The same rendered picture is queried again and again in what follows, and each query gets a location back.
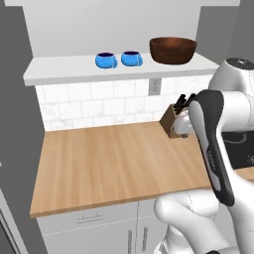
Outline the grey open cabinet door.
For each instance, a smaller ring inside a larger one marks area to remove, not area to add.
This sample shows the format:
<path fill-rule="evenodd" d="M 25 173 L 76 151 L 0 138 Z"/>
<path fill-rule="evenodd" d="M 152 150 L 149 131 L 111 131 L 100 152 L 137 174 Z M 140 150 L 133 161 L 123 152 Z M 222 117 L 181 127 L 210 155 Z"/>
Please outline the grey open cabinet door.
<path fill-rule="evenodd" d="M 254 0 L 240 0 L 238 6 L 200 8 L 196 51 L 221 64 L 228 58 L 254 63 Z"/>

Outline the white cupboard door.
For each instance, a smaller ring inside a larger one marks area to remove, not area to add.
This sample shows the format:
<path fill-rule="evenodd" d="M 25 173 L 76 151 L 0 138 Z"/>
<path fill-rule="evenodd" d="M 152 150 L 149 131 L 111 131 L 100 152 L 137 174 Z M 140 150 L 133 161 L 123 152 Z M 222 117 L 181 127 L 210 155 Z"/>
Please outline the white cupboard door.
<path fill-rule="evenodd" d="M 128 230 L 133 230 L 135 254 L 134 220 L 45 234 L 43 238 L 48 254 L 127 254 Z"/>
<path fill-rule="evenodd" d="M 167 225 L 155 215 L 154 199 L 141 200 L 138 204 L 136 254 L 154 254 L 167 232 Z M 142 251 L 143 228 L 148 226 L 146 251 Z"/>

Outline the blue cup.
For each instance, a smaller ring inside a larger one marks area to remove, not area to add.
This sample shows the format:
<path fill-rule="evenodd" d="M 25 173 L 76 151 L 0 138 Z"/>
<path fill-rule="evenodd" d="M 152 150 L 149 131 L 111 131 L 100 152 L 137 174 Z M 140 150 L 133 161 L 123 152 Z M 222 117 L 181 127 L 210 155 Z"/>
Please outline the blue cup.
<path fill-rule="evenodd" d="M 143 59 L 138 52 L 124 52 L 121 55 L 121 62 L 126 66 L 140 66 L 143 64 Z"/>
<path fill-rule="evenodd" d="M 98 54 L 95 57 L 95 64 L 100 68 L 116 68 L 118 66 L 115 55 L 111 53 Z"/>

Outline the white open cabinet shelf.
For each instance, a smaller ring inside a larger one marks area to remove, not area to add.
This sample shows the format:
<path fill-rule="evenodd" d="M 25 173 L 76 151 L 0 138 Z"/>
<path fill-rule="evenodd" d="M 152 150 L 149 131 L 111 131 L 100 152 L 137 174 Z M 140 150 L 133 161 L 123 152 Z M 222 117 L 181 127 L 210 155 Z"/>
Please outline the white open cabinet shelf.
<path fill-rule="evenodd" d="M 125 79 L 162 78 L 214 74 L 218 64 L 194 54 L 185 64 L 168 65 L 156 63 L 150 54 L 142 54 L 141 66 L 125 66 L 121 56 L 116 56 L 117 68 L 99 68 L 95 56 L 33 58 L 23 78 L 27 86 L 67 84 Z"/>

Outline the white drawer front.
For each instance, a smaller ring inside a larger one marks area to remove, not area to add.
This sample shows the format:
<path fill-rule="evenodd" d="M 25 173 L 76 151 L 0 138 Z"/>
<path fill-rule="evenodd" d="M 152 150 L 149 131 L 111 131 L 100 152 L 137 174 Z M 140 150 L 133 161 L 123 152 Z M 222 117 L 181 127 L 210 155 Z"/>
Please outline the white drawer front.
<path fill-rule="evenodd" d="M 42 216 L 37 218 L 37 222 L 41 229 L 42 234 L 52 234 L 57 232 L 64 232 L 78 228 L 85 228 L 94 225 L 107 224 L 111 222 L 127 221 L 134 219 L 137 215 L 137 201 L 115 204 L 109 206 L 102 206 L 98 208 L 66 212 L 62 214 L 54 214 L 48 216 Z M 85 217 L 92 216 L 98 213 L 103 215 L 102 220 L 92 221 L 89 223 L 77 224 L 76 220 Z"/>

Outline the wooden knife block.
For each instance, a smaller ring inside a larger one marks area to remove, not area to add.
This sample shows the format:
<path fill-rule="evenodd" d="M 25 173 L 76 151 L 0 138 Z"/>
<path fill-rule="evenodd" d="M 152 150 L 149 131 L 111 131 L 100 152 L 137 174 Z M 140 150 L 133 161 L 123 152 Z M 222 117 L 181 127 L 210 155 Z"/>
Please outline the wooden knife block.
<path fill-rule="evenodd" d="M 160 120 L 160 124 L 170 139 L 181 138 L 181 135 L 177 134 L 173 130 L 173 124 L 178 115 L 184 110 L 184 108 L 176 109 L 171 104 Z"/>

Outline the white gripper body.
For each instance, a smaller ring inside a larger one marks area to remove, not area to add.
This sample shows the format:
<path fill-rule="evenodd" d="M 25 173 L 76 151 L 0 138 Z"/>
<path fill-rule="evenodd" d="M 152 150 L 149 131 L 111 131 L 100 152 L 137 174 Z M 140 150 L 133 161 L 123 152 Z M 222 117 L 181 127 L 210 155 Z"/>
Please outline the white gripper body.
<path fill-rule="evenodd" d="M 187 109 L 177 116 L 173 123 L 173 130 L 183 138 L 186 138 L 189 134 L 194 134 L 194 129 L 189 118 L 189 111 Z"/>

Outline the black hob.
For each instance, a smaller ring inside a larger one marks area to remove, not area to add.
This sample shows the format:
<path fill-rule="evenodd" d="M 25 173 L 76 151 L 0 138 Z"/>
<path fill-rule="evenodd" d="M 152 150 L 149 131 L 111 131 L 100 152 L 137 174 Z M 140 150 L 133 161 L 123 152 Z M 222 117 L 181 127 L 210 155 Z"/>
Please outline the black hob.
<path fill-rule="evenodd" d="M 223 132 L 222 138 L 234 170 L 254 167 L 254 131 Z"/>

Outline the brown wooden bowl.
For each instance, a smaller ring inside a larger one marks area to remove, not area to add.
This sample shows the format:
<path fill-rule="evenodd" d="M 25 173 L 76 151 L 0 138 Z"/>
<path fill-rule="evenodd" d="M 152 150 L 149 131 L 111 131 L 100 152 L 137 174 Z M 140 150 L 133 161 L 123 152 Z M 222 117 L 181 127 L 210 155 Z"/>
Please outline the brown wooden bowl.
<path fill-rule="evenodd" d="M 187 38 L 153 38 L 150 40 L 150 54 L 159 64 L 186 64 L 193 57 L 196 46 L 196 41 Z"/>

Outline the wooden worktop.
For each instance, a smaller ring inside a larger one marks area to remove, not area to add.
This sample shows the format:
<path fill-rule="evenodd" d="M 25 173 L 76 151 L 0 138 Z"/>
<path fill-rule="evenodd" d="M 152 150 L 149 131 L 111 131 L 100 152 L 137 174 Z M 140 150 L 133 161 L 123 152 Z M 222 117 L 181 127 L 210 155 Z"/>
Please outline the wooden worktop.
<path fill-rule="evenodd" d="M 47 132 L 33 218 L 209 186 L 194 135 L 171 139 L 158 122 Z"/>

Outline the grey tall side panel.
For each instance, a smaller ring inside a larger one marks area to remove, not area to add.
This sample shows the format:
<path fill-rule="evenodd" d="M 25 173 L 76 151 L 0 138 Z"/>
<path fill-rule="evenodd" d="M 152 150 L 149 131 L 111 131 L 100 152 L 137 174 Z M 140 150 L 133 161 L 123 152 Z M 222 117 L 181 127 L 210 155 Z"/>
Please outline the grey tall side panel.
<path fill-rule="evenodd" d="M 47 254 L 30 217 L 45 135 L 36 89 L 23 79 L 32 57 L 23 9 L 0 0 L 0 190 L 28 254 Z"/>

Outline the grey wall outlet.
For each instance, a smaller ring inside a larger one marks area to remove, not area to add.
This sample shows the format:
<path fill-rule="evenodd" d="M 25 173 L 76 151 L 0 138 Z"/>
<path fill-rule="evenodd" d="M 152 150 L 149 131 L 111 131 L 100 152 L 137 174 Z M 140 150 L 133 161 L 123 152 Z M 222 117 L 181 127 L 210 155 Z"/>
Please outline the grey wall outlet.
<path fill-rule="evenodd" d="M 149 91 L 148 95 L 160 95 L 161 94 L 162 80 L 160 78 L 149 79 Z"/>

